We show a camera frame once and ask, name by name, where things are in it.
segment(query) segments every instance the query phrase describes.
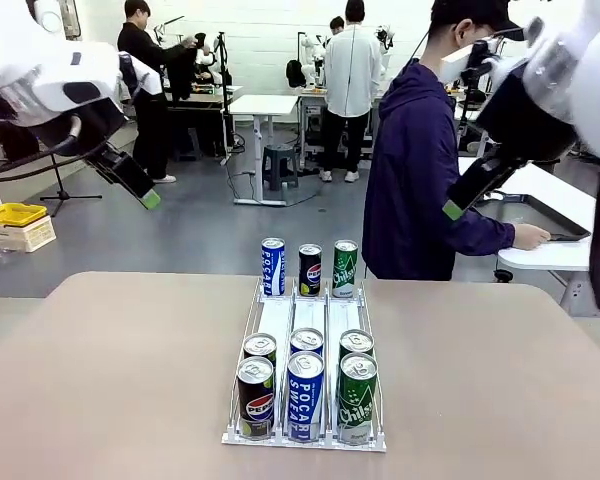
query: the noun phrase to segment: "white jacket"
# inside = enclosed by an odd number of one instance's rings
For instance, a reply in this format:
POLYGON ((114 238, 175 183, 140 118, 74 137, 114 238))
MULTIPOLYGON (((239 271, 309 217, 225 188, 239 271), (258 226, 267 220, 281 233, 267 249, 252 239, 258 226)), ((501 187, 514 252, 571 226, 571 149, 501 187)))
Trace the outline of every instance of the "white jacket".
POLYGON ((331 39, 324 59, 327 108, 340 117, 371 110, 380 86, 380 42, 360 25, 349 25, 331 39))

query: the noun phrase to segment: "man in navy hoodie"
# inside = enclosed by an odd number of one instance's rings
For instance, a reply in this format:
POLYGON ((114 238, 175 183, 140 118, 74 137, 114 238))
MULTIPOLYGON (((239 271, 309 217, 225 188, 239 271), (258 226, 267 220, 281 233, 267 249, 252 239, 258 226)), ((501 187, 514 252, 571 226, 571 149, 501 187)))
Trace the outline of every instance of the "man in navy hoodie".
POLYGON ((422 58, 402 70, 380 103, 362 240, 362 256, 378 278, 451 280, 456 253, 532 250, 550 238, 532 225, 503 224, 476 211, 453 222, 442 211, 460 173, 440 63, 480 38, 515 28, 508 2, 435 0, 422 58))

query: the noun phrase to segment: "white rack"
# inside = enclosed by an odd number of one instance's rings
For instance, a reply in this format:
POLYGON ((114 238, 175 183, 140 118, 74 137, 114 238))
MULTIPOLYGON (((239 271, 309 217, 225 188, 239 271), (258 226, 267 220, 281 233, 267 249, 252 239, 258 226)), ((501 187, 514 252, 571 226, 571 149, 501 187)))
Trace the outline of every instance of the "white rack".
MULTIPOLYGON (((263 440, 251 440, 240 435, 239 403, 237 380, 234 376, 229 421, 227 431, 222 435, 222 443, 234 445, 254 445, 265 447, 314 448, 327 450, 353 450, 361 452, 386 452, 384 434, 384 408, 380 369, 374 398, 369 442, 351 446, 338 440, 337 432, 337 379, 340 337, 350 329, 360 329, 373 334, 364 284, 357 290, 357 297, 351 299, 332 298, 329 285, 324 284, 325 294, 319 297, 301 297, 297 294, 296 282, 290 296, 268 297, 264 294, 259 281, 253 294, 249 316, 244 329, 244 338, 252 333, 268 333, 276 339, 276 399, 274 404, 275 424, 272 435, 263 440), (289 342, 291 332, 297 328, 311 327, 324 336, 324 384, 320 436, 317 442, 297 443, 289 439, 286 425, 286 406, 288 403, 287 364, 289 361, 289 342)), ((238 354, 238 363, 242 359, 242 349, 238 354)))

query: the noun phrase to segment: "chair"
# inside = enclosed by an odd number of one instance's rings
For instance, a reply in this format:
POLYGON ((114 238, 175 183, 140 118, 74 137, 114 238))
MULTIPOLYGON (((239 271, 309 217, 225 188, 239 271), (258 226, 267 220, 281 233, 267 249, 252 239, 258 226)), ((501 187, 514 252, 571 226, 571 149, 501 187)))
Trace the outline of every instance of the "chair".
POLYGON ((291 184, 298 188, 298 158, 292 145, 267 145, 264 147, 262 162, 262 178, 269 182, 269 190, 278 192, 282 184, 291 184), (267 160, 270 169, 266 170, 267 160), (288 161, 291 160, 292 170, 289 171, 288 161))

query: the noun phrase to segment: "beverage can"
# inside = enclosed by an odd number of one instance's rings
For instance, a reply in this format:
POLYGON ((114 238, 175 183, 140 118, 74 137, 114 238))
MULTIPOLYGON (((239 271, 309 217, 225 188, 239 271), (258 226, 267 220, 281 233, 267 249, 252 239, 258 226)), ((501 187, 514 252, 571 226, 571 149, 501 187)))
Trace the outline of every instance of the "beverage can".
POLYGON ((322 247, 307 244, 300 247, 300 295, 317 297, 322 277, 322 247))
POLYGON ((364 330, 347 330, 340 337, 340 361, 350 353, 366 353, 373 357, 373 337, 364 330))
POLYGON ((244 358, 264 357, 276 368, 276 339, 268 333, 254 333, 249 335, 243 346, 244 358))
POLYGON ((288 366, 289 403, 287 425, 289 439, 315 442, 320 436, 324 362, 315 352, 291 355, 288 366))
POLYGON ((322 356, 324 338, 315 328, 298 328, 291 334, 291 353, 316 352, 322 356))
POLYGON ((271 435, 274 422, 274 368, 264 357, 250 357, 238 365, 240 434, 248 438, 271 435))
POLYGON ((262 241, 262 283, 267 296, 284 295, 284 240, 265 238, 262 241))
POLYGON ((362 445, 369 441, 377 381, 378 366, 369 355, 350 353, 340 362, 338 381, 340 442, 362 445))
POLYGON ((336 298, 353 297, 358 264, 358 244, 352 240, 338 240, 333 260, 333 288, 336 298))

